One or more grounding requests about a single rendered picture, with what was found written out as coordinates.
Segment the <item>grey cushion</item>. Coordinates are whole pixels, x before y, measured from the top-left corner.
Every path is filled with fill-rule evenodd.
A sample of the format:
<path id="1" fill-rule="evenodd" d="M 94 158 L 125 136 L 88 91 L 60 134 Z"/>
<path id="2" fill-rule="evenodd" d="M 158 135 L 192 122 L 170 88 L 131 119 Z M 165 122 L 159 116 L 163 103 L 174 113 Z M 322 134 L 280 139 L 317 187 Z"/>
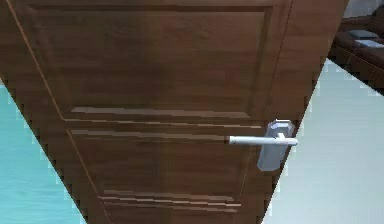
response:
<path id="1" fill-rule="evenodd" d="M 367 30 L 350 30 L 348 33 L 357 38 L 378 38 L 376 33 Z"/>

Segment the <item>pale blue cushion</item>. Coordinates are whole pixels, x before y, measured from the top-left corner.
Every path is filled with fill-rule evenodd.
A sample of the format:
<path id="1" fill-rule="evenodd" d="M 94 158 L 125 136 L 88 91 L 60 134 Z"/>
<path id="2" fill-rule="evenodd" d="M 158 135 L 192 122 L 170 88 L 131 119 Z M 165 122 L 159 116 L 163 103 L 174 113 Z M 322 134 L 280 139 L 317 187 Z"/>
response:
<path id="1" fill-rule="evenodd" d="M 370 48 L 384 48 L 384 44 L 378 43 L 373 40 L 355 40 L 355 42 Z"/>

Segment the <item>brown wooden room door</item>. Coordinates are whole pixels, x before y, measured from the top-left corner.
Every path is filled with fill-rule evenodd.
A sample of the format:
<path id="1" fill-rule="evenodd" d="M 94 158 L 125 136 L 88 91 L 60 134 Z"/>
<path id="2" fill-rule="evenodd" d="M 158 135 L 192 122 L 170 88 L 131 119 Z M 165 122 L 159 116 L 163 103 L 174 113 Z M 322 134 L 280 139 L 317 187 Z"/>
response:
<path id="1" fill-rule="evenodd" d="M 0 81 L 86 224 L 262 224 L 349 0 L 0 0 Z"/>

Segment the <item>dark brown sofa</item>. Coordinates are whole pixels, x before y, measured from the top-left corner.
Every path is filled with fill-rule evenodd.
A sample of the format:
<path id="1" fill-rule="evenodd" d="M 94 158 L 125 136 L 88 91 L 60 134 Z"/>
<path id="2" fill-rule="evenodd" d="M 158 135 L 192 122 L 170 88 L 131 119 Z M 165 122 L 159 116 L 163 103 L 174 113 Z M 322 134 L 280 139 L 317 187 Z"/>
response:
<path id="1" fill-rule="evenodd" d="M 379 37 L 357 38 L 350 30 L 367 30 Z M 384 95 L 384 48 L 366 47 L 355 40 L 384 44 L 384 3 L 371 15 L 343 19 L 328 53 L 329 60 Z"/>

